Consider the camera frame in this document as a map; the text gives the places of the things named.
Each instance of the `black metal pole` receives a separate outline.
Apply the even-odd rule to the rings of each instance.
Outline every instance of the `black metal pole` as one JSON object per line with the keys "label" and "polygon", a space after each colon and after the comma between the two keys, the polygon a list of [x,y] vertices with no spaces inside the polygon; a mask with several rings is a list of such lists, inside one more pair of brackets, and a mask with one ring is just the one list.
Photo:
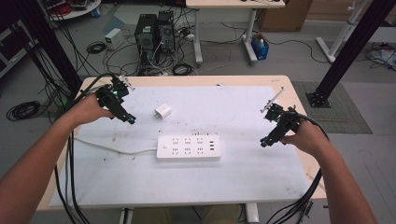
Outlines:
{"label": "black metal pole", "polygon": [[31,36],[38,40],[44,51],[49,55],[59,74],[64,79],[74,98],[82,84],[76,69],[71,64],[64,49],[59,43],[56,34],[51,29],[46,16],[37,0],[14,0],[15,9],[18,10],[23,24],[27,27]]}
{"label": "black metal pole", "polygon": [[327,106],[332,90],[395,4],[396,0],[373,1],[315,92],[306,94],[312,107]]}

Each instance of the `floor mat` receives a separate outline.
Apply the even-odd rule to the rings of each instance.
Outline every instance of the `floor mat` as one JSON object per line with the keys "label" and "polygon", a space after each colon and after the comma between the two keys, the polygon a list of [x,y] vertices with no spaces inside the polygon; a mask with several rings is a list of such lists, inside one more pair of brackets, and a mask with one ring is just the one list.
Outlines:
{"label": "floor mat", "polygon": [[315,108],[309,105],[305,94],[314,92],[319,85],[318,82],[291,83],[306,115],[316,120],[327,133],[373,133],[342,83],[338,83],[329,97],[331,108]]}

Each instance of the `power outlet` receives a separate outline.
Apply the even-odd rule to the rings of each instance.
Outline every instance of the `power outlet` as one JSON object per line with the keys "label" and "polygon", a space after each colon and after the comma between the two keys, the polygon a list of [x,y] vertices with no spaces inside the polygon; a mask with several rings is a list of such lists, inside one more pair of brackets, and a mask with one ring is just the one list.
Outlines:
{"label": "power outlet", "polygon": [[219,161],[218,135],[175,135],[158,138],[158,161]]}

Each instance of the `human arm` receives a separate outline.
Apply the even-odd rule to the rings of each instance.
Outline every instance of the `human arm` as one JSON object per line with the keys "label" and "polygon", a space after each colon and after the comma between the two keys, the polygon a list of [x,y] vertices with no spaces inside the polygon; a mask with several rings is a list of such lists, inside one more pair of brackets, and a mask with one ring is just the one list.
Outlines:
{"label": "human arm", "polygon": [[318,126],[301,120],[297,134],[285,136],[281,142],[294,144],[318,161],[326,186],[331,223],[376,223],[343,157]]}
{"label": "human arm", "polygon": [[91,94],[61,116],[0,180],[0,223],[29,223],[50,181],[69,134],[111,112]]}

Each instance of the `blue container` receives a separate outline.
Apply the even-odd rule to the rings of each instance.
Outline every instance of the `blue container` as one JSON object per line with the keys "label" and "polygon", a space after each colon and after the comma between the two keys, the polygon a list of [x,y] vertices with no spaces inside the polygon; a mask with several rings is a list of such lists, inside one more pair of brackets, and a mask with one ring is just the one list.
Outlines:
{"label": "blue container", "polygon": [[263,36],[254,35],[251,38],[251,47],[253,47],[254,53],[256,54],[258,60],[264,60],[267,58],[268,49],[270,47]]}

